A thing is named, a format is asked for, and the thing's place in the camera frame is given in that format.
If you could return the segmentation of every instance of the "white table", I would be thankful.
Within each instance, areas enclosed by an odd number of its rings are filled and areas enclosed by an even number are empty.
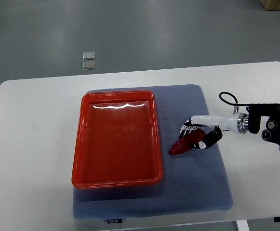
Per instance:
[[[72,216],[71,171],[82,96],[89,90],[198,84],[211,115],[240,103],[280,103],[280,63],[236,64],[11,80],[0,86],[0,231],[106,230]],[[266,119],[262,118],[261,131]],[[224,132],[219,142],[234,205],[229,211],[124,219],[122,228],[280,216],[280,152],[261,134]]]

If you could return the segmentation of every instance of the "red chili pepper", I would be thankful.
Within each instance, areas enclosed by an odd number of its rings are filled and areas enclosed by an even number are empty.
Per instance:
[[[192,149],[191,145],[200,142],[206,136],[202,129],[197,129],[194,132],[186,135],[185,137],[179,139],[169,151],[171,155],[178,155],[185,153]]]

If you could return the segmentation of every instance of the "label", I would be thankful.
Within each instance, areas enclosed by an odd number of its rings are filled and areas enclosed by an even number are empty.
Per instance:
[[[119,219],[108,219],[107,223],[108,224],[122,223],[122,219],[121,218],[119,218]]]

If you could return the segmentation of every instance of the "cardboard box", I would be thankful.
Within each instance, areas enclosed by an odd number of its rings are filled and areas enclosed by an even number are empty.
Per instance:
[[[262,3],[267,11],[280,10],[280,0],[260,0],[260,3]]]

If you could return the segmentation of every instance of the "red tray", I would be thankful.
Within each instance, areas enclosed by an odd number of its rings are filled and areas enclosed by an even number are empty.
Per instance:
[[[153,93],[86,94],[80,109],[72,184],[78,189],[149,185],[162,177]]]

